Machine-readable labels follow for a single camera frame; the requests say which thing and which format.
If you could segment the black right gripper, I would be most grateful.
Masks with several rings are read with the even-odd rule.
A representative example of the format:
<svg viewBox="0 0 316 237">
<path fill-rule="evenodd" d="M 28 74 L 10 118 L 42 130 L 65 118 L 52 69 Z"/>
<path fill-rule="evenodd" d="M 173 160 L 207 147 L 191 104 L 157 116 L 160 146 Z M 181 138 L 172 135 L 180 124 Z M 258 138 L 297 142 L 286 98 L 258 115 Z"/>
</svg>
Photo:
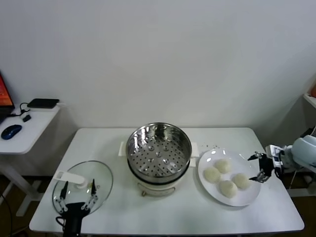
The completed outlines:
<svg viewBox="0 0 316 237">
<path fill-rule="evenodd" d="M 259 159 L 259 173 L 257 176 L 249 178 L 251 181 L 258 183 L 265 183 L 272 175 L 274 170 L 274 162 L 271 158 L 268 158 L 266 154 L 255 152 L 248 161 Z"/>
</svg>

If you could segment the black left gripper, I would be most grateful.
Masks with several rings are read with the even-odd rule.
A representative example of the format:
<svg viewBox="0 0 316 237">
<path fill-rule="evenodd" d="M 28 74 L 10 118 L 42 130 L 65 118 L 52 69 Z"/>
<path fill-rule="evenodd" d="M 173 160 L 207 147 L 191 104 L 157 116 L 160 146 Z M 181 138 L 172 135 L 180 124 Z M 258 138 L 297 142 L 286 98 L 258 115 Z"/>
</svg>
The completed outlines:
<svg viewBox="0 0 316 237">
<path fill-rule="evenodd" d="M 59 198 L 54 199 L 54 203 L 56 204 L 56 210 L 58 213 L 63 213 L 64 217 L 85 217 L 90 214 L 91 209 L 98 201 L 98 196 L 96 194 L 96 185 L 95 180 L 93 179 L 91 189 L 90 189 L 90 197 L 86 202 L 76 202 L 76 203 L 65 203 L 65 198 L 67 194 L 68 181 L 64 184 L 61 189 Z"/>
</svg>

